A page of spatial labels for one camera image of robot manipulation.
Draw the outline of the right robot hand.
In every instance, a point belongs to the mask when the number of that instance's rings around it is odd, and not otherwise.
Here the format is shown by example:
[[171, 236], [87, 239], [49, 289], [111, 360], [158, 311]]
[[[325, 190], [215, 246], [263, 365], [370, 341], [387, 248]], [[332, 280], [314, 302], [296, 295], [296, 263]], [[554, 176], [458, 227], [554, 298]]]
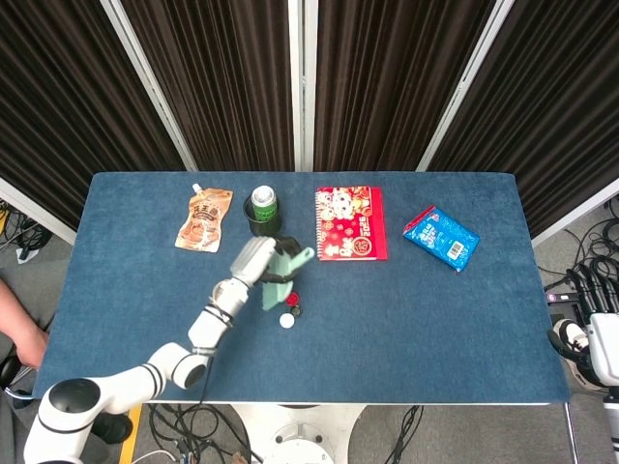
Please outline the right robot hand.
[[566, 277], [575, 288], [576, 319], [557, 321], [547, 338], [581, 385], [617, 389], [618, 281], [582, 264]]

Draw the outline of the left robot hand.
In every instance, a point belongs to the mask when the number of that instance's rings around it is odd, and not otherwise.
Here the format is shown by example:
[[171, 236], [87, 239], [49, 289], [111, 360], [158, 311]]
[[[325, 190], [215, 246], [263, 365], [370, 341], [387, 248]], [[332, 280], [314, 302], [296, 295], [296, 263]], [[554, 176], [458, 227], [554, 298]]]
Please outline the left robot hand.
[[284, 284], [293, 280], [297, 271], [287, 275], [269, 272], [268, 267], [274, 256], [295, 257], [301, 252], [300, 244], [292, 237], [273, 238], [253, 237], [243, 247], [230, 267], [232, 277], [252, 288], [257, 282]]

